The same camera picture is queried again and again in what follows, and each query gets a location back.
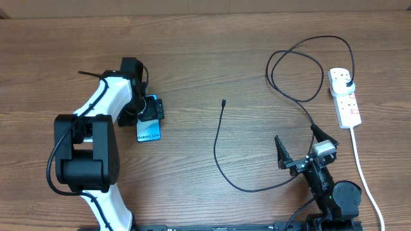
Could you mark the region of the blue Galaxy smartphone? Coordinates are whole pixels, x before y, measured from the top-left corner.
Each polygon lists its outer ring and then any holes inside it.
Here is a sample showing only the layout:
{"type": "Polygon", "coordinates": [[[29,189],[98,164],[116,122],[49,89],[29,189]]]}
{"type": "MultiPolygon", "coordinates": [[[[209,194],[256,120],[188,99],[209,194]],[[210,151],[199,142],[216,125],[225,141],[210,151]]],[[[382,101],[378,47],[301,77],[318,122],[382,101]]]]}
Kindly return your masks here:
{"type": "MultiPolygon", "coordinates": [[[[156,94],[147,96],[153,96],[155,99],[158,99],[156,94]]],[[[136,125],[136,133],[138,142],[158,141],[161,139],[160,121],[157,119],[147,122],[138,121],[136,125]]]]}

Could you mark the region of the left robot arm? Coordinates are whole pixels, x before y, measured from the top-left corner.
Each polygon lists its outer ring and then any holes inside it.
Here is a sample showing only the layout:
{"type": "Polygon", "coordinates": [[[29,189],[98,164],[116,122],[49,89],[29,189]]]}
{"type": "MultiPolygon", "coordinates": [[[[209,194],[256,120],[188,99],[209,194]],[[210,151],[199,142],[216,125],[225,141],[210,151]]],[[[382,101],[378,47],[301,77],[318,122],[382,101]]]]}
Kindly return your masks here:
{"type": "Polygon", "coordinates": [[[96,77],[99,86],[89,100],[72,114],[55,118],[46,180],[57,194],[83,198],[98,230],[137,230],[117,184],[120,161],[114,127],[134,127],[138,142],[158,141],[163,103],[147,93],[148,70],[135,57],[124,57],[119,70],[96,77]]]}

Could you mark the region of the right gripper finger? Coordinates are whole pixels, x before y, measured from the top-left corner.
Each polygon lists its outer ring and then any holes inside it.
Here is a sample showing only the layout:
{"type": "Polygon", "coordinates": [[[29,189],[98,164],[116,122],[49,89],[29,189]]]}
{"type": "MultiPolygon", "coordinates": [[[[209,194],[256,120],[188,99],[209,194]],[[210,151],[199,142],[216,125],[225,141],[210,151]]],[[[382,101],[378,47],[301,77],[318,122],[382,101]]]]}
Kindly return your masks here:
{"type": "Polygon", "coordinates": [[[287,152],[286,148],[284,147],[283,143],[281,142],[278,135],[274,137],[275,146],[277,149],[277,163],[279,169],[287,169],[288,164],[293,162],[293,159],[287,152]]]}
{"type": "Polygon", "coordinates": [[[338,141],[332,138],[327,133],[323,132],[316,124],[313,123],[310,128],[313,131],[313,134],[317,142],[329,140],[335,147],[338,146],[338,141]]]}

